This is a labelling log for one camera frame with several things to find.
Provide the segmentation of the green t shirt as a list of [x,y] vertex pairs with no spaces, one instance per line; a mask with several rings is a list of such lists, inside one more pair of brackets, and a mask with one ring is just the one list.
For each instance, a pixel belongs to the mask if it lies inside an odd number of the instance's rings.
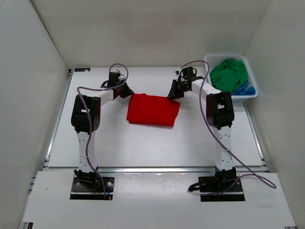
[[214,88],[233,94],[248,81],[248,73],[243,61],[225,59],[210,72]]

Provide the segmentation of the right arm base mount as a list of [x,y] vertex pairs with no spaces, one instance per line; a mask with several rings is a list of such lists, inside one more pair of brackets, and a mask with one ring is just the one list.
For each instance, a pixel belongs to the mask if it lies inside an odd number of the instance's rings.
[[188,192],[199,191],[201,202],[243,202],[245,201],[239,177],[222,182],[217,175],[198,177],[198,181],[188,187]]

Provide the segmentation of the dark label sticker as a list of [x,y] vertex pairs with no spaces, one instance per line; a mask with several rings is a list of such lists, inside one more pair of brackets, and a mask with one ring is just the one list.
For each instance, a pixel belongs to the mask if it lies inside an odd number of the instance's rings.
[[89,72],[91,68],[75,68],[74,72]]

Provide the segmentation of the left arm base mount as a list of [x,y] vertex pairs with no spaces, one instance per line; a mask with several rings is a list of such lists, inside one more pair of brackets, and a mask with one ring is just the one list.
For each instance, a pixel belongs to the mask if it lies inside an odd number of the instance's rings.
[[112,200],[115,177],[101,178],[94,172],[83,173],[75,169],[71,186],[72,200]]

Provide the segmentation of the white plastic basket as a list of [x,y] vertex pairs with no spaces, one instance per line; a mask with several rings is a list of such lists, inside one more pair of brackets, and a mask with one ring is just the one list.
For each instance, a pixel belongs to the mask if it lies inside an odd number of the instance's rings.
[[232,101],[235,103],[242,103],[244,101],[246,101],[249,98],[255,98],[258,96],[258,91],[256,89],[256,84],[255,84],[255,78],[254,78],[254,74],[252,73],[251,67],[249,62],[247,61],[247,59],[239,54],[208,54],[204,57],[204,60],[207,62],[207,64],[205,65],[206,70],[209,71],[209,75],[208,75],[208,83],[212,86],[211,84],[211,80],[210,80],[210,72],[211,70],[218,66],[222,61],[224,61],[225,59],[236,59],[238,61],[243,61],[245,66],[246,66],[246,70],[248,73],[248,81],[250,82],[249,86],[253,86],[256,90],[255,95],[248,95],[248,96],[241,96],[241,95],[232,95]]

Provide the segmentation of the red t shirt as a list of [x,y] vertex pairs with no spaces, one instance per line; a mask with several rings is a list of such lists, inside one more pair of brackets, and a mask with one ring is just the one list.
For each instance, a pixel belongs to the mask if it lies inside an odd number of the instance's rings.
[[162,96],[134,94],[129,101],[126,119],[131,124],[173,127],[180,105]]

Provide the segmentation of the blue t shirt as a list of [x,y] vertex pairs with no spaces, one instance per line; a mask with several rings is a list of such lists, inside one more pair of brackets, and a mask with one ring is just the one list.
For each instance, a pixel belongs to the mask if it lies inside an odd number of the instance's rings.
[[249,86],[250,82],[246,81],[244,84],[242,84],[238,89],[236,89],[234,92],[232,92],[232,95],[255,95],[256,90],[253,86]]

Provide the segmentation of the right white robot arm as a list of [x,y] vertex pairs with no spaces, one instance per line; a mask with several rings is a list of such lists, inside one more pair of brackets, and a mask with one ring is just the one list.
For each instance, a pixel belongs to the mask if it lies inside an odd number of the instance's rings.
[[213,184],[219,191],[225,191],[237,178],[233,156],[230,154],[234,120],[231,94],[206,83],[204,77],[197,76],[197,70],[193,67],[180,68],[175,74],[177,79],[172,81],[167,99],[183,98],[185,92],[191,91],[199,95],[200,104],[205,100],[203,118],[216,140],[215,175],[208,179],[208,184]]

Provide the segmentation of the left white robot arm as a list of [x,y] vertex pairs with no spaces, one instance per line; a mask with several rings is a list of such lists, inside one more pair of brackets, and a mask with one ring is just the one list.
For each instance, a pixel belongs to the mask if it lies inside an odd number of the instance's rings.
[[79,167],[74,170],[78,182],[89,191],[103,187],[95,156],[95,134],[101,122],[101,106],[134,94],[119,71],[109,72],[109,78],[99,89],[78,87],[74,100],[71,125],[79,142]]

